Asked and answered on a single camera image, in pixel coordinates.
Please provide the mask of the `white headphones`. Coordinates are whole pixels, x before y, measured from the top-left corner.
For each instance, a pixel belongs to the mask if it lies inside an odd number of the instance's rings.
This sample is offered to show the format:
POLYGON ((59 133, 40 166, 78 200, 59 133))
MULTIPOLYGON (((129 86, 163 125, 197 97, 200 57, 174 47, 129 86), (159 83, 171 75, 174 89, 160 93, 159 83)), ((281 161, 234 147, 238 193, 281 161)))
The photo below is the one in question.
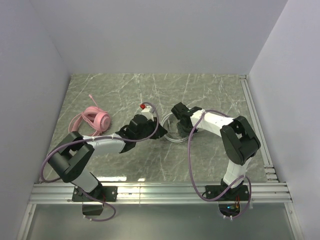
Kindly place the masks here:
POLYGON ((178 133, 178 127, 174 120, 174 115, 168 113, 161 121, 161 125, 167 129, 167 133, 164 135, 165 139, 172 143, 183 143, 188 140, 188 136, 182 137, 178 133))

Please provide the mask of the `pink headphones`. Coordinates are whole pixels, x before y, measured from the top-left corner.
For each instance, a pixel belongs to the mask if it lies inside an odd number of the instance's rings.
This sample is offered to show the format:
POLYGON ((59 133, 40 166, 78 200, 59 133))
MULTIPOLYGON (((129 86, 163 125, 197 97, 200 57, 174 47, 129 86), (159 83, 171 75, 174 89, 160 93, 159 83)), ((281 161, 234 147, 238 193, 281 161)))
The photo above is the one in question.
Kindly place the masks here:
POLYGON ((70 121, 68 132, 77 132, 82 121, 84 121, 94 130, 89 136, 96 137, 108 130, 111 125, 111 117, 107 111, 98 106, 91 94, 88 96, 93 101, 94 105, 87 107, 70 121))

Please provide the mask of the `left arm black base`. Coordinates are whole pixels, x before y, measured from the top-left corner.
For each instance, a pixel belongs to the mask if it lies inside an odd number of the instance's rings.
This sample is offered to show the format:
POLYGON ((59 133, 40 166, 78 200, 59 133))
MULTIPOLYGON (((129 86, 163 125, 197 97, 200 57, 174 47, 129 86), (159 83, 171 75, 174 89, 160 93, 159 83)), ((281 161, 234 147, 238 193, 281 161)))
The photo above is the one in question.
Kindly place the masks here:
POLYGON ((82 204, 82 214, 85 217, 99 217, 103 210, 111 208, 113 210, 112 217, 116 214, 116 209, 110 203, 117 200, 117 186, 98 185, 92 192, 87 193, 79 187, 75 186, 71 201, 73 203, 82 204))

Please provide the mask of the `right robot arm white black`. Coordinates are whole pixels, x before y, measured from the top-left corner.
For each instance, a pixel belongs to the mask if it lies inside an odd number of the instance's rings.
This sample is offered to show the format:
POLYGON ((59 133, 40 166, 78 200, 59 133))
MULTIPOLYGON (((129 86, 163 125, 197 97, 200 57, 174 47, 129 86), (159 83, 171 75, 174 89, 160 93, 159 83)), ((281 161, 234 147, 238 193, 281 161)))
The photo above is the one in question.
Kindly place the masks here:
POLYGON ((194 182, 191 166, 191 140, 198 130, 221 137, 225 153, 229 159, 221 184, 227 190, 243 184, 247 167, 261 148, 255 131, 244 116, 232 118, 217 110, 200 107, 188 108, 183 103, 176 104, 171 113, 177 118, 177 128, 181 136, 187 136, 188 167, 191 182, 194 182))

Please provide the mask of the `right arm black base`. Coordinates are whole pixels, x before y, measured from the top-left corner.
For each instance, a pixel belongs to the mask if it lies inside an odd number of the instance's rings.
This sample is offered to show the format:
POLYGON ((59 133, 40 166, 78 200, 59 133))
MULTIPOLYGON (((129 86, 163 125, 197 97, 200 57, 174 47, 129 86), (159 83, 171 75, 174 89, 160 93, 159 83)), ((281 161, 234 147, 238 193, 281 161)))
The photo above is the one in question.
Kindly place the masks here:
MULTIPOLYGON (((206 185, 205 192, 202 197, 206 199, 213 199, 221 194, 227 185, 206 185)), ((251 192, 247 185, 241 183, 235 188, 230 188, 218 200, 219 213, 229 219, 239 216, 242 210, 246 210, 251 204, 251 192)))

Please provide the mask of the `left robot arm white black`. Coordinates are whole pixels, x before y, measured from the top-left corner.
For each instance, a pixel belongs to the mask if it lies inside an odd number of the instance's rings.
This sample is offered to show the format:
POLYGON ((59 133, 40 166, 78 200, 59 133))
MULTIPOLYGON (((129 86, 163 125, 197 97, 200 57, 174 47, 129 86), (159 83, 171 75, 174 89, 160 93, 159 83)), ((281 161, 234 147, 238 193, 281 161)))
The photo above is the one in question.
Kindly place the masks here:
POLYGON ((70 133, 50 154, 49 165, 65 183, 72 183, 86 193, 100 190, 98 179, 86 169, 93 156, 122 154, 130 151, 137 142, 164 137, 168 131, 156 117, 148 119, 137 114, 119 131, 97 138, 70 133))

